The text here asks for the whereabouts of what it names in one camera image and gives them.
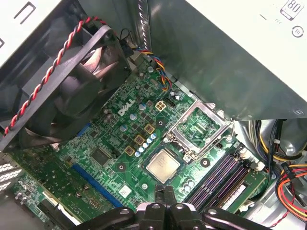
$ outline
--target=blue pcie slot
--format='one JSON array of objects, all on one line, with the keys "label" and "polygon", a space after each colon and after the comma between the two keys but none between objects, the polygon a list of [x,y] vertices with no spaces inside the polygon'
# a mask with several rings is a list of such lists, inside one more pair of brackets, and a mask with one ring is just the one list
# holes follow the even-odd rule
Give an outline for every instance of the blue pcie slot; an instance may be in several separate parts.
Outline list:
[{"label": "blue pcie slot", "polygon": [[115,207],[122,207],[123,205],[113,197],[103,186],[100,185],[90,174],[88,174],[79,164],[74,164],[72,168],[77,171],[91,186],[101,193],[111,204]]}]

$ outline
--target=chip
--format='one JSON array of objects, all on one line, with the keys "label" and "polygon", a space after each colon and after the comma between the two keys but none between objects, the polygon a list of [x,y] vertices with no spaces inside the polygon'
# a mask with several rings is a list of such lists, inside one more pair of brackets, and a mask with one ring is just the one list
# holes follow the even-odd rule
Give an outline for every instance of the chip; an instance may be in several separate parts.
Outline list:
[{"label": "chip", "polygon": [[146,169],[158,181],[165,184],[167,180],[171,179],[180,167],[180,163],[171,155],[171,153],[162,149],[158,152],[146,166]]},{"label": "chip", "polygon": [[101,149],[96,149],[92,153],[91,157],[101,166],[104,166],[105,163],[107,163],[107,161],[109,160],[109,156]]},{"label": "chip", "polygon": [[137,144],[142,145],[144,143],[145,139],[141,135],[137,135],[136,138],[134,139],[134,141]]},{"label": "chip", "polygon": [[144,128],[144,130],[149,133],[149,134],[152,134],[154,132],[154,127],[150,124],[147,124]]},{"label": "chip", "polygon": [[132,156],[134,154],[135,150],[130,146],[128,145],[126,148],[125,148],[125,153],[128,155],[128,156]]}]

